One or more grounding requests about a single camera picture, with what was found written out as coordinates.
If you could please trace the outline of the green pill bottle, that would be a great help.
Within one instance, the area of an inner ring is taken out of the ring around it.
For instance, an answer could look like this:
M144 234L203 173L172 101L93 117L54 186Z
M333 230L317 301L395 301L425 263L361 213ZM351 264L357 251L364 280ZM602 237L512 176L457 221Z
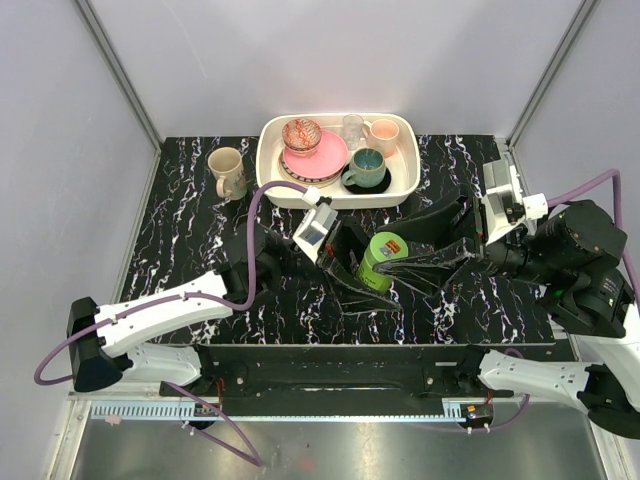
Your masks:
M355 277L373 290L385 293L391 287L392 279L389 276L377 273L373 267L389 259L389 256L378 251L366 250L356 270Z

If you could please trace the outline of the green bottle cap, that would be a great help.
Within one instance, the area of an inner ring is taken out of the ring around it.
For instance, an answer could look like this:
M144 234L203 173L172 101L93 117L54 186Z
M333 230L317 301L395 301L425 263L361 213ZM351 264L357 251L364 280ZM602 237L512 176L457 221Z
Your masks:
M393 232L380 232L371 237L364 258L373 267L386 261L406 258L408 255L409 248L402 237Z

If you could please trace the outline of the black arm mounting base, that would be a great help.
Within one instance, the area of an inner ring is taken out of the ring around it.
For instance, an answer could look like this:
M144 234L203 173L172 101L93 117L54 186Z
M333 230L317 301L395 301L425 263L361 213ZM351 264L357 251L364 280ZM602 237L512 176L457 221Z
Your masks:
M416 397L484 397L471 346L197 346L201 397L246 398L265 391L391 391Z

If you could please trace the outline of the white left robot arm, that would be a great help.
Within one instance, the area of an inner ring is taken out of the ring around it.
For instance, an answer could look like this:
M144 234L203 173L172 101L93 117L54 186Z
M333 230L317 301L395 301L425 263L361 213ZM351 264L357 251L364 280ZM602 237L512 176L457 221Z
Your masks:
M287 239L254 222L233 238L228 263L157 294L98 305L84 297L71 305L67 327L75 391L96 392L120 381L170 381L196 396L215 386L216 372L192 347L155 346L153 338L192 324L221 320L275 295L284 276L321 275L342 315L396 311L399 304L355 273L370 244L351 219L307 228Z

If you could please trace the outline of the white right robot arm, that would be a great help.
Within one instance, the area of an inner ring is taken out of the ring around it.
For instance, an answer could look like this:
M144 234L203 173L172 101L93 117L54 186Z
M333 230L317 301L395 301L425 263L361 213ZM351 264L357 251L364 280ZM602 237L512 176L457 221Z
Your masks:
M590 200L544 215L534 234L525 209L505 201L499 213L486 199L455 193L388 226L404 240L429 243L430 254L381 262L375 271L434 296L467 265L490 277L544 288L539 303L567 333L585 340L598 361L541 362L469 346L444 375L446 391L482 390L543 397L584 413L600 428L639 435L639 311L619 264L626 233Z

